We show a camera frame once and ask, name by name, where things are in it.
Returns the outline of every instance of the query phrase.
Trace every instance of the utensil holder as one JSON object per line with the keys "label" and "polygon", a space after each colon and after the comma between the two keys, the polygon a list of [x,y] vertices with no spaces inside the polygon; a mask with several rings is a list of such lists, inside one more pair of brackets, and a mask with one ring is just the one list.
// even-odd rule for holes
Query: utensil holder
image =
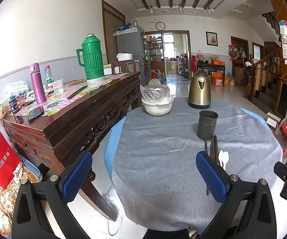
{"label": "utensil holder", "polygon": [[210,140],[213,137],[218,114],[214,111],[200,111],[197,136],[202,140]]}

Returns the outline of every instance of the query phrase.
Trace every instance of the black pants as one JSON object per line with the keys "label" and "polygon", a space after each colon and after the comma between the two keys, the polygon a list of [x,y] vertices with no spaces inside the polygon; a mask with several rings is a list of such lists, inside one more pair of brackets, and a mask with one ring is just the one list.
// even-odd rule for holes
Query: black pants
{"label": "black pants", "polygon": [[175,232],[162,232],[148,229],[143,239],[190,239],[189,230],[183,229]]}

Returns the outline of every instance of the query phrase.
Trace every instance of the gold metal kettle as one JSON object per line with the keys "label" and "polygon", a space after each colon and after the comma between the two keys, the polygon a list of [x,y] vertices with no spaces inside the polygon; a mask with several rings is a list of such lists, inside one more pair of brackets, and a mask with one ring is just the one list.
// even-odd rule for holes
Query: gold metal kettle
{"label": "gold metal kettle", "polygon": [[189,89],[188,105],[196,109],[207,109],[211,104],[211,90],[208,76],[198,71],[192,78]]}

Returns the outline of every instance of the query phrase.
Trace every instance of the purple water bottle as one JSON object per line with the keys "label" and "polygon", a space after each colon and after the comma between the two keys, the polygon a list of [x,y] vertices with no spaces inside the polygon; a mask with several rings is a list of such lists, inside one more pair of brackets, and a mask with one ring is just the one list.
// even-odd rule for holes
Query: purple water bottle
{"label": "purple water bottle", "polygon": [[29,65],[29,71],[31,73],[31,83],[36,97],[37,104],[41,104],[46,101],[46,96],[43,88],[42,77],[40,76],[39,64],[33,63]]}

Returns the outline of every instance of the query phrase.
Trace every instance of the curtain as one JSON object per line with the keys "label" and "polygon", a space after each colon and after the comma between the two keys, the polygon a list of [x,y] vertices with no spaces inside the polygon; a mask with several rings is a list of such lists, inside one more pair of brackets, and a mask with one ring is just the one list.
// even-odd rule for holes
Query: curtain
{"label": "curtain", "polygon": [[118,31],[119,26],[124,25],[126,21],[125,15],[104,1],[102,1],[102,12],[107,61],[110,64],[117,61],[116,56],[118,54],[117,37],[114,36],[114,33]]}

